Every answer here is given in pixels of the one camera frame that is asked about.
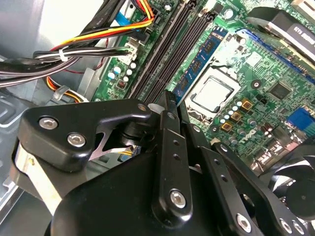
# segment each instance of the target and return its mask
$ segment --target integrated circuit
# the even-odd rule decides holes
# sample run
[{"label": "integrated circuit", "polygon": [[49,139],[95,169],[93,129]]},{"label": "integrated circuit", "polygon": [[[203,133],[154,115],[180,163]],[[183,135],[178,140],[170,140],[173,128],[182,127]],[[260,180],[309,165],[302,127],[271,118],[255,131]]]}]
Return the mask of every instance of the integrated circuit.
[{"label": "integrated circuit", "polygon": [[272,86],[269,92],[277,99],[283,100],[286,96],[289,95],[291,90],[281,83],[276,83],[274,86]]}]

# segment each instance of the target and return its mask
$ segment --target wire bundle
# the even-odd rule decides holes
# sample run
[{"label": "wire bundle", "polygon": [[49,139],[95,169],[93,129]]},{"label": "wire bundle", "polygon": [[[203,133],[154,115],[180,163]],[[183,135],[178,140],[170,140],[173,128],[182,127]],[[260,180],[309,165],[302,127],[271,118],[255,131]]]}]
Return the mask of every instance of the wire bundle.
[{"label": "wire bundle", "polygon": [[[45,79],[46,85],[48,88],[52,91],[56,91],[61,87],[60,84],[58,84],[56,81],[54,81],[50,76],[47,76]],[[64,93],[64,95],[71,97],[74,99],[75,103],[80,103],[80,102],[88,102],[88,100],[80,95],[79,93],[69,89],[67,92]]]},{"label": "wire bundle", "polygon": [[[54,73],[67,69],[75,64],[81,57],[116,57],[130,53],[130,48],[100,48],[94,47],[98,40],[113,36],[131,36],[137,29],[147,27],[153,20],[153,12],[147,0],[137,0],[139,7],[145,12],[146,18],[138,23],[128,26],[106,27],[89,29],[91,22],[86,26],[79,36],[66,40],[61,45],[54,47],[49,52],[35,52],[33,59],[16,59],[0,62],[0,76],[8,76],[8,79],[0,80],[0,88],[19,85],[32,80],[45,78]],[[107,4],[104,2],[102,8],[96,13],[98,18],[104,18]]]}]

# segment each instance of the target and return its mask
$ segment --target white connector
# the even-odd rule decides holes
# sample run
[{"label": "white connector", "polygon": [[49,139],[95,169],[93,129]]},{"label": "white connector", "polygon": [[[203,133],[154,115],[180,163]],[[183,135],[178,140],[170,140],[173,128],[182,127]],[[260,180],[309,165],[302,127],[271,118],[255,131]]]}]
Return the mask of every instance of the white connector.
[{"label": "white connector", "polygon": [[118,60],[125,63],[126,65],[130,65],[130,63],[137,58],[137,51],[139,47],[139,42],[130,38],[130,40],[125,44],[126,47],[131,48],[131,53],[127,56],[119,56]]}]

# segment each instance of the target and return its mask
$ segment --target white label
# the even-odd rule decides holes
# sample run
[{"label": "white label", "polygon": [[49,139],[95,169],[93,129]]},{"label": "white label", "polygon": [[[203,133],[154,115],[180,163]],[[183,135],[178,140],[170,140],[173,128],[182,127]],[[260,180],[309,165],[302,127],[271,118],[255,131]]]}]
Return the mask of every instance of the white label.
[{"label": "white label", "polygon": [[246,60],[246,63],[252,67],[255,67],[257,63],[262,59],[262,56],[257,52],[253,52],[250,57]]}]

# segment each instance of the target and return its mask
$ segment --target motherboard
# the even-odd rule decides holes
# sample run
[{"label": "motherboard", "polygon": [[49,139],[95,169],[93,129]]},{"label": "motherboard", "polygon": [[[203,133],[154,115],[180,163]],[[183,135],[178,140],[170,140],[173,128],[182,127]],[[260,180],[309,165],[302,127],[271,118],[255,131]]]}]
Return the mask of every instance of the motherboard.
[{"label": "motherboard", "polygon": [[[166,89],[210,143],[252,169],[315,135],[314,0],[150,0],[143,40],[121,37],[94,101],[154,103]],[[136,9],[131,22],[143,19]]]}]

